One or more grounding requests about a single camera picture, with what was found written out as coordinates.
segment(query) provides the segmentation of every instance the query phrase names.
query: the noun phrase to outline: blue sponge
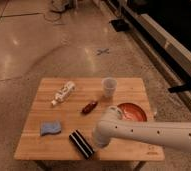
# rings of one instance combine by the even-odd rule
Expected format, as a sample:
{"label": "blue sponge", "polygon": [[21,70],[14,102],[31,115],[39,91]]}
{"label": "blue sponge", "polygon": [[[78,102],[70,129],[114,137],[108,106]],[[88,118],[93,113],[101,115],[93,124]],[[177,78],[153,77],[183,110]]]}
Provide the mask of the blue sponge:
{"label": "blue sponge", "polygon": [[40,130],[40,135],[55,135],[61,133],[61,124],[60,122],[44,122],[41,124],[41,130]]}

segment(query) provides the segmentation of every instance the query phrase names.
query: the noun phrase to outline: floor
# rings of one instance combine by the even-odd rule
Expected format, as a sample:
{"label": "floor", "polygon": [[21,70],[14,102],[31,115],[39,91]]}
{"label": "floor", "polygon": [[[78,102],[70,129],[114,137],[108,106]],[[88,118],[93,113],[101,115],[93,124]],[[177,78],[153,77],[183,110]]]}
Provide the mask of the floor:
{"label": "floor", "polygon": [[[40,170],[13,155],[43,77],[141,77],[157,121],[191,121],[191,113],[129,33],[115,32],[102,3],[79,1],[61,16],[49,0],[0,0],[0,171]],[[110,53],[97,55],[109,48]],[[142,170],[191,170],[191,154],[165,148],[163,162]],[[132,170],[133,162],[51,162],[54,170]]]}

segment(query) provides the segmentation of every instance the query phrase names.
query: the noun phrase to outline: table leg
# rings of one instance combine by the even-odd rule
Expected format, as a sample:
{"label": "table leg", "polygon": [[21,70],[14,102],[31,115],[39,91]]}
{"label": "table leg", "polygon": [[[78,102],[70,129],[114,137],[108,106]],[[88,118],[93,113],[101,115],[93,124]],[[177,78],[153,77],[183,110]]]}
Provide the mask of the table leg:
{"label": "table leg", "polygon": [[140,171],[141,168],[146,164],[145,161],[140,161],[137,166],[135,166],[135,168],[133,169],[133,171]]}
{"label": "table leg", "polygon": [[37,166],[39,166],[43,171],[51,171],[52,169],[48,166],[46,166],[46,164],[41,161],[41,160],[35,160],[35,163],[37,164]]}

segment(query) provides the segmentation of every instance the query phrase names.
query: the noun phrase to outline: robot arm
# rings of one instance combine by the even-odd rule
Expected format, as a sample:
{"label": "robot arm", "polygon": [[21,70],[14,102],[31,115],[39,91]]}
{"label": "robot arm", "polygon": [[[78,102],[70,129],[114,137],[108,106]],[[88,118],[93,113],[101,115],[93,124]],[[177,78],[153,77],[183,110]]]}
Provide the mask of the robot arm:
{"label": "robot arm", "polygon": [[92,133],[97,147],[107,146],[111,138],[121,138],[191,153],[191,123],[130,122],[121,118],[122,111],[118,107],[107,108]]}

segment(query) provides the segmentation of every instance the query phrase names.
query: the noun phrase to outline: small bottle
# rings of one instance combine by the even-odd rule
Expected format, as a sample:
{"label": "small bottle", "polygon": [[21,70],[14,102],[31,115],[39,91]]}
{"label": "small bottle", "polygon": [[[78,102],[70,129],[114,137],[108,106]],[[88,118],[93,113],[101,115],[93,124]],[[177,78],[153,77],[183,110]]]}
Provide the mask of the small bottle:
{"label": "small bottle", "polygon": [[62,103],[65,99],[75,90],[75,84],[72,81],[67,82],[60,90],[55,94],[54,100],[51,101],[52,106],[56,106],[58,103]]}

